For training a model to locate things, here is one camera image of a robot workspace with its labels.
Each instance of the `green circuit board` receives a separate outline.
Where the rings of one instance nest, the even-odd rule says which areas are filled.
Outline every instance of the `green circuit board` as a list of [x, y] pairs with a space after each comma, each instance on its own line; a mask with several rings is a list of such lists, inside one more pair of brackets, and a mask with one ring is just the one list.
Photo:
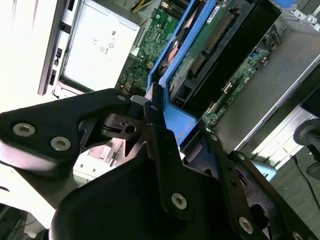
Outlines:
[[168, 83], [169, 88], [171, 86], [175, 87], [178, 81], [185, 79], [188, 71], [192, 71], [193, 74], [196, 74], [199, 70], [199, 67], [206, 59], [202, 55], [202, 51], [210, 52], [212, 50], [219, 37], [234, 17], [232, 14], [224, 16], [225, 12], [228, 11], [228, 6], [231, 1], [232, 0], [226, 0], [223, 5], [215, 6], [211, 15], [208, 17], [206, 24], [192, 43], [189, 51], [182, 59], [177, 70], [172, 75]]
[[146, 91], [148, 75], [178, 26], [178, 21], [157, 10], [132, 66], [118, 79], [118, 87], [131, 95], [133, 86]]
[[214, 125], [222, 117], [229, 105], [237, 97], [248, 81], [250, 81], [250, 77], [267, 64], [267, 56], [269, 53], [270, 52], [268, 50], [256, 47], [250, 56], [243, 62], [227, 85], [227, 88], [231, 88], [232, 85], [236, 84], [237, 87], [234, 91], [232, 91], [231, 94], [224, 93], [220, 99], [217, 102], [212, 103], [208, 110], [203, 114], [202, 119], [207, 128], [213, 130]]

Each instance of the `white label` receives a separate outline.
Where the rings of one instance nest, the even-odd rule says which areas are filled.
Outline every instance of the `white label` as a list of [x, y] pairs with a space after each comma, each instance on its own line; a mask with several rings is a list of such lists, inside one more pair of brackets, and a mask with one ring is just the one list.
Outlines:
[[221, 6], [218, 5], [218, 6], [216, 6], [216, 7], [213, 9], [211, 15], [209, 16], [208, 20], [206, 21], [208, 24], [211, 23], [212, 19], [214, 19], [215, 15], [217, 14], [217, 12], [218, 12], [218, 10], [220, 9], [220, 7], [221, 7]]

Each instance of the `black plastic arm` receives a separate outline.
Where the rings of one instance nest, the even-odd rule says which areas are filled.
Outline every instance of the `black plastic arm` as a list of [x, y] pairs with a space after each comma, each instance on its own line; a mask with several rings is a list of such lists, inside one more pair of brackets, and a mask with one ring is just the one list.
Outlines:
[[[131, 105], [123, 92], [106, 89], [1, 113], [0, 161], [42, 176], [66, 176], [83, 150], [110, 140], [100, 137], [88, 145], [95, 125]], [[63, 137], [56, 141], [62, 150], [52, 145], [56, 137]]]

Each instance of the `yellow wire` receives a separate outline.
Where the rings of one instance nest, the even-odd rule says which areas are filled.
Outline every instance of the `yellow wire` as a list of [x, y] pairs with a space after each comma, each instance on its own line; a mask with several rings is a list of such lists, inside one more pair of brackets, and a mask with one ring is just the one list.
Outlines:
[[139, 3], [138, 6], [136, 6], [136, 8], [132, 11], [135, 13], [136, 10], [139, 10], [139, 8], [141, 8], [141, 6], [144, 4], [145, 0], [141, 0], [141, 2]]

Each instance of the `motherboard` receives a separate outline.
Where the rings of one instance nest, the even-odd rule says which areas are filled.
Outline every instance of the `motherboard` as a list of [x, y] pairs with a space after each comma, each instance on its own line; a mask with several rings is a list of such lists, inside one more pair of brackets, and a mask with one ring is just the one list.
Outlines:
[[128, 95], [143, 95], [147, 89], [148, 74], [158, 60], [179, 21], [156, 10], [151, 25], [140, 44], [133, 64], [119, 77], [118, 88]]
[[267, 49], [256, 47], [250, 56], [243, 62], [231, 80], [223, 88], [223, 95], [220, 99], [217, 102], [212, 103], [203, 114], [202, 119], [208, 129], [213, 129], [214, 125], [219, 118], [222, 117], [242, 88], [250, 81], [250, 77], [267, 64], [267, 56], [269, 53], [270, 51]]

